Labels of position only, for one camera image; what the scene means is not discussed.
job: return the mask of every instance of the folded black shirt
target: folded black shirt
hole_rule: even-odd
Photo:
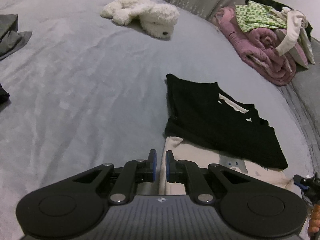
[[[9,96],[10,95],[7,93],[7,91],[5,91],[0,84],[0,104],[6,102],[9,99]]]
[[[218,83],[195,83],[168,74],[167,87],[171,113],[166,136],[226,151],[262,167],[288,167],[273,127],[254,105],[235,101]]]
[[[283,4],[283,3],[279,3],[279,2],[276,2],[276,1],[273,1],[273,0],[245,0],[245,4],[248,4],[248,1],[254,1],[254,2],[257,2],[257,3],[261,3],[261,4],[264,4],[264,5],[271,6],[274,9],[276,9],[278,12],[282,11],[282,7],[288,7],[291,10],[293,10],[293,8],[291,8],[290,6],[287,6],[287,5]],[[308,22],[308,26],[305,27],[304,29],[306,30],[307,36],[309,38],[309,41],[311,41],[311,31],[313,29],[311,24]]]

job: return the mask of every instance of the folded pink comforter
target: folded pink comforter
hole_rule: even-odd
[[[291,81],[296,72],[296,64],[290,54],[277,54],[274,48],[280,41],[272,30],[257,28],[243,33],[232,7],[220,9],[215,17],[221,32],[245,63],[275,85],[282,86]]]

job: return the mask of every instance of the circular pad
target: circular pad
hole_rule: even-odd
[[[40,211],[48,216],[61,217],[71,213],[77,206],[74,198],[70,196],[51,196],[44,198],[39,205]]]
[[[284,203],[277,197],[261,195],[249,199],[248,207],[257,215],[272,217],[283,211]]]
[[[54,194],[44,190],[26,195],[16,215],[26,235],[36,238],[69,238],[90,230],[101,219],[104,203],[97,194]]]
[[[259,238],[281,238],[301,230],[307,216],[304,202],[294,193],[270,188],[270,193],[227,193],[221,215],[236,230]]]

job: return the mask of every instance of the logo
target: logo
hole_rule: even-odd
[[[159,201],[159,202],[161,202],[161,203],[163,203],[164,201],[166,201],[167,199],[166,198],[164,198],[164,197],[161,197],[161,198],[158,198],[157,199],[157,201]]]

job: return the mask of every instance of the cartoon print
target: cartoon print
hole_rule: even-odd
[[[220,155],[219,164],[234,171],[248,174],[244,160],[235,159],[227,155]]]

